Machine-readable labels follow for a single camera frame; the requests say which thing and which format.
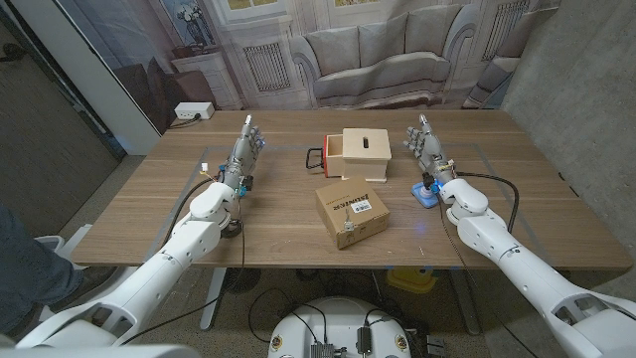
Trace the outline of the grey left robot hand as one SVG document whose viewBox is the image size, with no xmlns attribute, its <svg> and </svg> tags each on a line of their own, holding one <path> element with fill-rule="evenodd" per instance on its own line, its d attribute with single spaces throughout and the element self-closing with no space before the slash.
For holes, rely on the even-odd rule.
<svg viewBox="0 0 636 358">
<path fill-rule="evenodd" d="M 263 146 L 260 130 L 253 124 L 252 115 L 248 114 L 226 163 L 223 183 L 237 190 L 241 179 L 254 170 Z"/>
</svg>

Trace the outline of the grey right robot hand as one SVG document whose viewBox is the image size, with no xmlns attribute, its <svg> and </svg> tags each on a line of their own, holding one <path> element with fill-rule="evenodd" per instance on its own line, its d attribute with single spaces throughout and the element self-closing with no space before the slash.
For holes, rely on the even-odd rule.
<svg viewBox="0 0 636 358">
<path fill-rule="evenodd" d="M 406 130 L 407 140 L 403 145 L 413 153 L 423 173 L 428 173 L 438 183 L 445 185 L 456 178 L 454 161 L 446 155 L 423 113 L 418 116 L 418 122 L 419 127 L 410 126 Z"/>
</svg>

